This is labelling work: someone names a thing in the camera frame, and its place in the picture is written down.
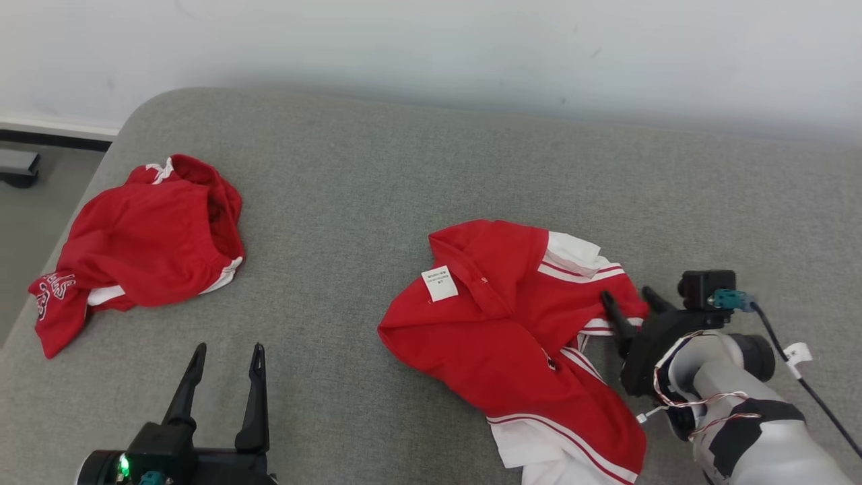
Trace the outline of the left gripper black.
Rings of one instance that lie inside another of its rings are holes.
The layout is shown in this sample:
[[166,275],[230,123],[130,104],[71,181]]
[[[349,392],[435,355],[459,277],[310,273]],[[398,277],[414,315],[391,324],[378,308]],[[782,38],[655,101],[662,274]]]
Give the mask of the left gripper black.
[[[176,392],[164,415],[165,426],[188,426],[197,429],[192,418],[192,404],[197,385],[202,381],[206,343],[197,345]],[[270,449],[270,426],[267,398],[267,363],[265,348],[256,343],[248,377],[250,390],[240,432],[234,439],[238,453],[267,453]],[[233,455],[225,449],[206,449],[199,456],[194,473],[178,481],[166,472],[143,472],[135,478],[125,451],[97,449],[78,467],[77,484],[277,484],[277,476],[267,471],[262,455]]]

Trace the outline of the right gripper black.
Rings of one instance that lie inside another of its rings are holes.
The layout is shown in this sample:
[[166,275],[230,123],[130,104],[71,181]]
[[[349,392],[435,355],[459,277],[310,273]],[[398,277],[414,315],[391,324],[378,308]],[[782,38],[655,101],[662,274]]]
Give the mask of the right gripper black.
[[705,314],[675,310],[674,304],[650,286],[641,288],[641,297],[649,304],[652,313],[638,332],[638,328],[625,317],[611,292],[602,291],[600,294],[617,353],[625,357],[621,384],[625,392],[634,397],[655,396],[655,367],[671,347],[686,335],[715,328],[715,324]]

